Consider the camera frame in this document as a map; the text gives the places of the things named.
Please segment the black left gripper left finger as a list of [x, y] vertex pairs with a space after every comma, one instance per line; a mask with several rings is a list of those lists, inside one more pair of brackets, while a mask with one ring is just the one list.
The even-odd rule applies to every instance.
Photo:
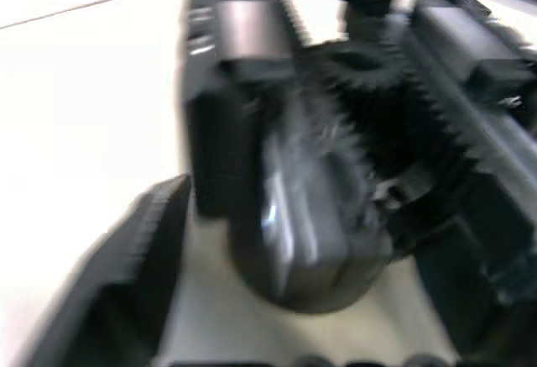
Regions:
[[159, 350], [188, 218], [191, 179], [161, 181], [97, 245], [47, 318], [27, 366], [148, 366]]

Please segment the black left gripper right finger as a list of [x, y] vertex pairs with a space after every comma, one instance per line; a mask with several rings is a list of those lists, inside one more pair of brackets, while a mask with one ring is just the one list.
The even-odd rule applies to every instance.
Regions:
[[497, 182], [464, 196], [416, 261], [460, 356], [536, 355], [536, 223]]

